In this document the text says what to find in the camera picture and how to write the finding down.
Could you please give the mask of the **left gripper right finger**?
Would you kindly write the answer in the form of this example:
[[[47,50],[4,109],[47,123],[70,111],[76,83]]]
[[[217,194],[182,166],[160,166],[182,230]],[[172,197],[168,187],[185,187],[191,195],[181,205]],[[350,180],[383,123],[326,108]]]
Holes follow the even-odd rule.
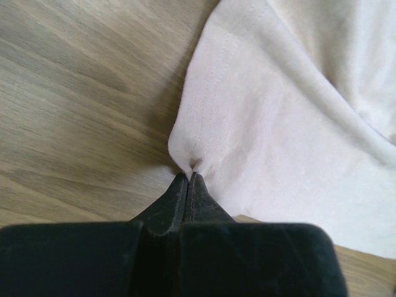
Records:
[[[209,194],[193,174],[182,227],[183,296],[347,296],[327,233],[305,223],[205,223]]]

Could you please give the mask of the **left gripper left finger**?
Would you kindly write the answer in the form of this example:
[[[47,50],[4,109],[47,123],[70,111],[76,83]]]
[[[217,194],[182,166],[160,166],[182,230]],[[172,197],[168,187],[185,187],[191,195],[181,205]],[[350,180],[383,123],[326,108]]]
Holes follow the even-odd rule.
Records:
[[[168,234],[181,221],[188,181],[128,222],[1,228],[2,296],[169,296]]]

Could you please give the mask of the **beige t shirt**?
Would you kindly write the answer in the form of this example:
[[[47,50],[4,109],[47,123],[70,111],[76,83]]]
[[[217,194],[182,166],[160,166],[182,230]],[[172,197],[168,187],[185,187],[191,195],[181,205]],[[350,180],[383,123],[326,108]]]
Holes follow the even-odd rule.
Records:
[[[232,216],[395,257],[395,2],[220,1],[168,141]]]

